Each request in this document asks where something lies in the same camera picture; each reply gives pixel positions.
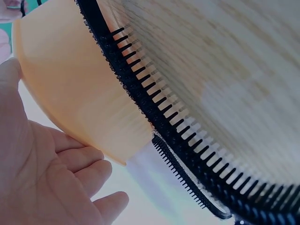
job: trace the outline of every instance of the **wooden surface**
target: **wooden surface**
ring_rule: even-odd
[[[213,142],[300,183],[300,1],[108,3]]]

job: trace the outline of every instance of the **wig cap comb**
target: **wig cap comb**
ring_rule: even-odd
[[[49,0],[14,23],[14,52],[66,133],[125,163],[154,127],[215,215],[299,224],[299,7]]]

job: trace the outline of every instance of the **white fabric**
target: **white fabric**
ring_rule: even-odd
[[[233,225],[201,209],[149,143],[127,161],[127,170],[171,225]]]

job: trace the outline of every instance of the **comb teeth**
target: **comb teeth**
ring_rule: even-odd
[[[295,192],[291,192],[292,194],[290,194],[288,193],[288,187],[280,187],[279,185],[276,185],[274,188],[276,192],[264,197],[264,194],[262,194],[263,191],[259,194],[257,194],[257,190],[255,191],[255,188],[258,190],[262,189],[262,186],[259,185],[259,181],[250,177],[244,180],[243,183],[234,190],[231,184],[227,184],[226,181],[219,176],[221,174],[221,170],[214,172],[214,167],[206,165],[206,163],[199,157],[199,154],[196,153],[198,152],[198,149],[200,149],[201,154],[203,154],[208,148],[210,148],[210,144],[208,143],[205,147],[203,147],[202,145],[204,141],[201,139],[192,146],[189,146],[188,142],[183,140],[176,129],[185,121],[186,118],[177,120],[178,122],[171,125],[170,122],[166,120],[163,113],[164,111],[158,108],[158,106],[166,101],[167,98],[164,97],[159,101],[152,101],[151,96],[142,86],[141,80],[136,77],[137,74],[135,74],[132,70],[133,65],[126,63],[126,60],[124,60],[140,52],[142,48],[139,47],[138,49],[135,49],[134,54],[123,56],[122,52],[129,49],[132,46],[132,43],[119,48],[117,46],[117,41],[113,39],[113,36],[122,32],[124,28],[111,32],[101,14],[96,0],[76,0],[76,3],[80,7],[84,20],[87,19],[88,21],[86,25],[89,27],[90,33],[93,34],[96,43],[101,47],[112,71],[115,72],[128,95],[136,102],[140,110],[167,141],[174,153],[182,160],[193,175],[195,175],[195,177],[197,177],[199,181],[220,200],[220,202],[228,206],[234,213],[238,214],[240,218],[244,218],[252,224],[300,224],[300,216],[298,215],[300,207],[300,189],[296,189]],[[156,69],[154,69],[150,75],[152,76],[155,73],[157,73]],[[161,152],[166,155],[166,159],[173,156],[168,148],[163,149]],[[170,162],[169,165],[175,165],[175,170],[173,171],[178,171],[178,174],[181,177],[187,175],[181,166],[178,165],[176,159],[174,159],[174,161],[167,160],[167,162]],[[229,167],[229,164],[223,166],[224,170],[229,169]],[[189,177],[187,177],[186,180],[187,181],[185,181],[185,183],[190,188],[195,188],[191,188],[191,190],[193,190],[194,194],[198,194],[200,201],[209,208],[210,211],[218,217],[228,217],[228,215],[224,215],[220,213],[218,209],[213,208],[214,206],[212,203],[209,201],[206,202],[206,198],[202,199],[203,196],[201,196],[201,191],[195,183],[189,183],[189,181],[191,181]],[[245,189],[244,194],[240,193],[242,189]]]
[[[231,217],[231,213],[223,213],[218,208],[214,206],[213,203],[201,192],[197,185],[190,179],[183,168],[179,165],[176,158],[169,151],[166,143],[159,138],[157,135],[152,139],[153,146],[157,149],[159,155],[169,166],[175,177],[183,185],[183,187],[188,191],[196,203],[202,208],[208,208],[214,215],[222,219],[228,219]]]

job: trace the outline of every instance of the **teal object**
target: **teal object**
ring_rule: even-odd
[[[26,0],[28,3],[28,13],[38,7],[38,2],[36,0]],[[9,36],[9,43],[11,45],[11,25],[12,23],[0,24],[0,29],[4,30]]]

